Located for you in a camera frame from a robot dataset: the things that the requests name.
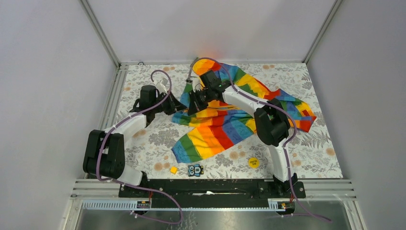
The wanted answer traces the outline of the rainbow striped jacket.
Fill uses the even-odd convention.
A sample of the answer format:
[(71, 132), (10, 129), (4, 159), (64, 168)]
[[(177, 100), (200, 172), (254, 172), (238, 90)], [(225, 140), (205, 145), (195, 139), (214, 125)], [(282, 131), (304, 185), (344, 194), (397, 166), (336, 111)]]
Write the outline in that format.
[[(309, 132), (316, 116), (309, 105), (285, 91), (269, 90), (262, 82), (245, 73), (240, 67), (213, 60), (197, 61), (193, 72), (198, 76), (209, 70), (226, 81), (233, 83), (243, 91), (263, 99), (277, 99), (283, 109), (293, 118), (290, 124), (304, 132)], [(193, 163), (208, 159), (238, 144), (256, 132), (254, 118), (235, 106), (221, 101), (211, 101), (208, 108), (193, 115), (187, 112), (176, 113), (172, 122), (192, 127), (171, 149), (178, 163)]]

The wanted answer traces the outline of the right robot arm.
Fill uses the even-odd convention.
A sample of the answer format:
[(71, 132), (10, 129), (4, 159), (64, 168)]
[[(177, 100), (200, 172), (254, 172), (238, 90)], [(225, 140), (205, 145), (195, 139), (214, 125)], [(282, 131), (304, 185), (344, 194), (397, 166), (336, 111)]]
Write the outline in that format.
[(209, 102), (219, 100), (233, 105), (254, 118), (258, 138), (270, 151), (273, 162), (273, 179), (275, 193), (287, 197), (293, 192), (297, 176), (291, 169), (287, 143), (291, 127), (290, 116), (277, 99), (266, 99), (253, 96), (236, 86), (231, 80), (221, 81), (210, 70), (200, 77), (204, 86), (191, 90), (188, 114), (192, 115), (208, 107)]

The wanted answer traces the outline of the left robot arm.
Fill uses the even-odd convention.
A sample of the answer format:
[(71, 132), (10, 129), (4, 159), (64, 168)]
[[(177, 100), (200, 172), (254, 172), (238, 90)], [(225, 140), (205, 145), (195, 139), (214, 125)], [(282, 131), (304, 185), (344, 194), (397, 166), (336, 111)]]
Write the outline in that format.
[(161, 83), (142, 86), (139, 99), (125, 119), (105, 130), (95, 129), (89, 133), (84, 172), (130, 184), (130, 191), (137, 197), (146, 195), (149, 185), (142, 180), (140, 170), (125, 163), (124, 145), (135, 133), (148, 127), (157, 113), (172, 115), (186, 108)]

